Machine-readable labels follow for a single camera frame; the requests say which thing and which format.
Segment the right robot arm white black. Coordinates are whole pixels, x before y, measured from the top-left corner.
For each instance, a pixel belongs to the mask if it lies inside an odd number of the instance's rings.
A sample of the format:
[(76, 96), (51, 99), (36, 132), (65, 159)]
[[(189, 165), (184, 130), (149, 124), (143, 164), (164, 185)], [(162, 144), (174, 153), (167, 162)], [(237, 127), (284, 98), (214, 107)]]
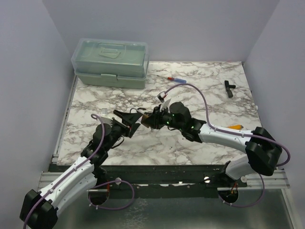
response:
[(264, 128), (242, 131), (210, 127), (206, 121), (193, 118), (181, 102), (175, 102), (169, 107), (164, 104), (155, 107), (151, 113), (143, 115), (141, 124), (151, 129), (167, 126), (179, 130), (189, 141), (218, 144), (245, 153), (240, 159), (225, 164), (219, 175), (219, 181), (225, 187), (230, 187), (239, 178), (252, 173), (273, 175), (282, 153), (282, 148)]

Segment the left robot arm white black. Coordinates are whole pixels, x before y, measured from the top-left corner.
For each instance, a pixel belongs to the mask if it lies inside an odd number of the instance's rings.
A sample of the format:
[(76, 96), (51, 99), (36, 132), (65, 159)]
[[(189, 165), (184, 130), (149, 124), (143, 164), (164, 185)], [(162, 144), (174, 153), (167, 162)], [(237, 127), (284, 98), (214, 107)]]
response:
[(23, 227), (31, 229), (51, 229), (58, 221), (60, 214), (82, 193), (94, 188), (102, 188), (106, 177), (100, 168), (107, 159), (108, 151), (121, 137), (131, 138), (139, 128), (138, 119), (141, 113), (113, 112), (121, 118), (91, 117), (100, 121), (92, 140), (83, 149), (76, 161), (57, 179), (40, 189), (30, 190), (23, 201), (20, 219)]

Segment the brass padlock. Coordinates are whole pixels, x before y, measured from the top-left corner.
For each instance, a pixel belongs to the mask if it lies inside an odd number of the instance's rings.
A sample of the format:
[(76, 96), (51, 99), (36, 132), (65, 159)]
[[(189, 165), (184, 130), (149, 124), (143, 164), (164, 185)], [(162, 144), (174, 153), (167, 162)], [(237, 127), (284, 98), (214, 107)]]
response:
[(149, 114), (145, 112), (146, 108), (131, 108), (129, 112), (131, 113), (132, 111), (135, 111), (136, 113), (140, 113), (142, 115), (142, 117), (140, 118), (141, 122), (149, 117)]

